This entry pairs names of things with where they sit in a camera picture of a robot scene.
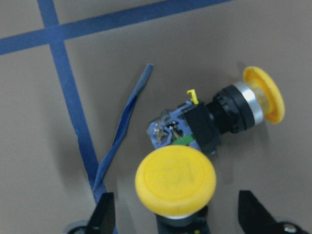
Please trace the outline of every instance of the yellow push button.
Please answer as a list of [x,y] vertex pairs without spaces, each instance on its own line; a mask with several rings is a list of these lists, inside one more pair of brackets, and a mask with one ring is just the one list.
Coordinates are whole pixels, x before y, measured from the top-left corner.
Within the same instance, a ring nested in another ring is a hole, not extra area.
[[211,162],[188,146],[154,150],[136,172],[136,192],[152,212],[166,217],[191,215],[203,208],[215,192]]
[[256,95],[265,119],[275,124],[281,122],[285,115],[285,104],[271,77],[261,68],[247,67],[244,70],[244,82]]

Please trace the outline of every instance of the torn blue tape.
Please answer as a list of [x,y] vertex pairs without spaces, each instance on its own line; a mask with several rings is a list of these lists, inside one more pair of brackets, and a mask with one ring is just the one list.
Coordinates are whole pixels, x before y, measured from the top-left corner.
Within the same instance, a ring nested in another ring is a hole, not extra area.
[[[59,21],[53,1],[38,0],[38,5],[44,26],[51,27],[58,25]],[[62,87],[68,113],[78,138],[80,154],[88,175],[90,187],[94,188],[94,182],[98,170],[98,160],[92,144],[65,44],[63,41],[53,42],[50,43],[50,49]],[[99,183],[92,191],[96,202],[98,202],[101,195],[105,192],[103,182]]]
[[39,0],[41,14],[43,14],[43,16],[49,16],[44,19],[46,28],[0,39],[0,55],[170,16],[227,1],[230,0],[167,0],[72,23],[55,25],[52,24],[52,22],[54,22],[57,17],[51,17],[48,11],[48,9],[51,8],[49,5],[53,3],[48,0],[49,3],[45,4],[43,0]]
[[101,160],[101,162],[99,163],[94,188],[96,188],[98,186],[98,184],[100,184],[100,182],[103,180],[103,178],[104,178],[105,174],[107,173],[108,168],[109,168],[109,166],[110,166],[110,164],[114,158],[114,155],[117,152],[117,149],[119,148],[120,144],[122,143],[122,140],[124,139],[124,137],[127,134],[127,129],[129,126],[131,114],[132,114],[133,109],[135,107],[137,97],[138,97],[140,91],[142,90],[142,88],[145,86],[148,78],[150,77],[152,70],[153,70],[153,67],[154,67],[154,65],[151,63],[146,65],[143,73],[141,74],[139,80],[136,83],[134,90],[132,91],[132,94],[129,97],[129,100],[126,104],[126,107],[122,113],[112,148],[105,155],[105,157]]

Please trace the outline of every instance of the cardboard surface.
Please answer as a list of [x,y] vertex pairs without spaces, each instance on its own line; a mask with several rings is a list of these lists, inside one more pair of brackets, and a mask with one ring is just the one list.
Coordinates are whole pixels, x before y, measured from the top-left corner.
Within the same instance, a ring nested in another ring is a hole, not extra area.
[[[55,1],[60,23],[83,19],[81,11],[84,17],[107,13],[98,10],[102,1],[72,2],[79,9],[68,11],[70,4]],[[112,11],[131,7],[107,4]],[[43,27],[36,1],[5,1],[1,11],[11,12],[0,14],[2,38]],[[115,193],[120,234],[157,233],[154,214],[134,188],[136,169],[153,150],[148,122],[187,99],[190,88],[210,101],[241,80],[249,65],[275,80],[286,115],[279,125],[265,122],[222,136],[218,155],[210,157],[218,178],[209,204],[211,232],[242,233],[241,189],[252,190],[273,216],[312,231],[311,21],[311,1],[234,0],[65,42],[99,159],[110,149],[142,69],[155,64],[104,180]],[[61,233],[88,219],[95,204],[49,46],[0,56],[0,81],[1,233]]]

